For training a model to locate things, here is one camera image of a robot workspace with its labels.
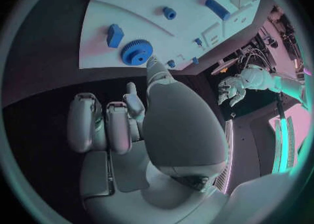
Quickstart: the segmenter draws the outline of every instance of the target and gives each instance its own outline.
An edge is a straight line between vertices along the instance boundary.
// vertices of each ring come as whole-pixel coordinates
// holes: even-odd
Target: white panel
[[[216,1],[237,14],[238,9],[230,0]],[[252,9],[246,14],[248,22],[252,22],[259,1],[251,4]],[[130,67],[121,60],[123,47],[133,40],[145,39],[164,64],[174,60],[174,69],[182,70],[192,63],[192,58],[200,58],[249,24],[232,24],[232,32],[226,33],[226,24],[204,3],[205,0],[91,0],[81,34],[80,68]],[[165,6],[176,11],[175,19],[164,17]],[[106,42],[111,24],[118,24],[125,34],[117,49],[109,48]],[[201,47],[194,42],[196,38],[202,40]],[[145,64],[134,67],[143,68]]]

